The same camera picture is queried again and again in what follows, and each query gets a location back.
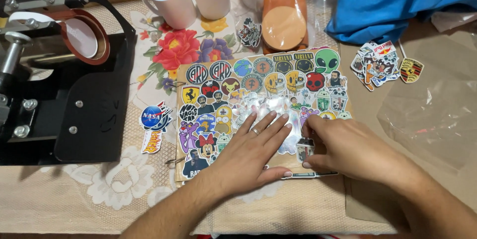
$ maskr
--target mug handle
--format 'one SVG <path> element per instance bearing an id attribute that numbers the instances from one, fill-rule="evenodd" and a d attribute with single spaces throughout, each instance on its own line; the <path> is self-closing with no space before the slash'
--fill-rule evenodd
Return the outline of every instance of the mug handle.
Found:
<path id="1" fill-rule="evenodd" d="M 147 8 L 149 8 L 152 13 L 160 16 L 161 13 L 159 13 L 159 10 L 157 8 L 155 8 L 154 6 L 151 5 L 151 3 L 148 1 L 148 0 L 143 0 L 143 3 L 147 6 Z"/>

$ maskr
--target forearm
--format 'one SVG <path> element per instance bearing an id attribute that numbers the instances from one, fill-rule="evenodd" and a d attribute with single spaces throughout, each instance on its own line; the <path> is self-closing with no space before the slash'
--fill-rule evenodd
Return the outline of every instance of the forearm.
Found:
<path id="1" fill-rule="evenodd" d="M 401 199 L 414 235 L 420 238 L 474 238 L 477 215 L 412 161 L 400 179 L 388 182 Z"/>
<path id="2" fill-rule="evenodd" d="M 208 179 L 199 175 L 140 216 L 120 238 L 187 238 L 200 218 L 221 199 L 206 182 Z"/>

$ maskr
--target heat press machine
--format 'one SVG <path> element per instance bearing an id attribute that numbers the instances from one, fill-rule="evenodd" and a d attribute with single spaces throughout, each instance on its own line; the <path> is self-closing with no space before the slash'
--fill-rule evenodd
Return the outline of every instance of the heat press machine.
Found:
<path id="1" fill-rule="evenodd" d="M 104 6 L 123 33 L 82 10 Z M 135 30 L 108 0 L 0 0 L 0 165 L 118 161 Z M 32 81 L 38 69 L 51 74 Z"/>

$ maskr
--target floral tablecloth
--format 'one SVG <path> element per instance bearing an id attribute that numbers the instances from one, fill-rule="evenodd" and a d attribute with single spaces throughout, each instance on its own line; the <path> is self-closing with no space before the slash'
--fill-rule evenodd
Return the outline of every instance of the floral tablecloth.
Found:
<path id="1" fill-rule="evenodd" d="M 208 21 L 199 16 L 185 30 L 173 30 L 162 18 L 148 11 L 140 0 L 116 4 L 116 9 L 138 34 L 120 161 L 53 167 L 1 167 L 0 232 L 118 234 L 175 191 L 174 169 L 165 166 L 164 162 L 175 157 L 176 123 L 173 121 L 164 134 L 159 152 L 141 154 L 144 130 L 137 118 L 146 106 L 163 100 L 174 109 L 173 115 L 176 114 L 176 92 L 166 83 L 176 79 L 179 65 L 261 53 L 242 47 L 236 40 L 234 18 L 237 13 L 247 11 L 240 0 L 231 2 L 232 11 L 226 17 Z M 87 10 L 109 34 L 122 31 L 115 18 L 103 7 Z M 316 17 L 322 20 L 321 25 L 325 25 L 326 18 Z M 315 29 L 309 27 L 312 33 L 310 47 L 336 45 Z M 156 54 L 158 46 L 163 51 Z M 47 72 L 41 72 L 36 79 L 46 76 Z M 300 199 L 313 205 L 296 204 Z M 394 231 L 387 224 L 346 217 L 344 205 L 344 186 L 340 176 L 324 180 L 277 181 L 232 198 L 209 212 L 195 233 Z M 314 216 L 318 211 L 323 218 Z"/>

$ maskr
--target orange coaster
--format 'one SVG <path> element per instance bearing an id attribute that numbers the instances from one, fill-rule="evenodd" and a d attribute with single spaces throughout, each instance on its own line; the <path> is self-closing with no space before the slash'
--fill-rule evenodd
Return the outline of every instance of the orange coaster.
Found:
<path id="1" fill-rule="evenodd" d="M 263 40 L 275 50 L 286 51 L 305 37 L 306 19 L 296 8 L 278 6 L 270 10 L 262 22 Z"/>

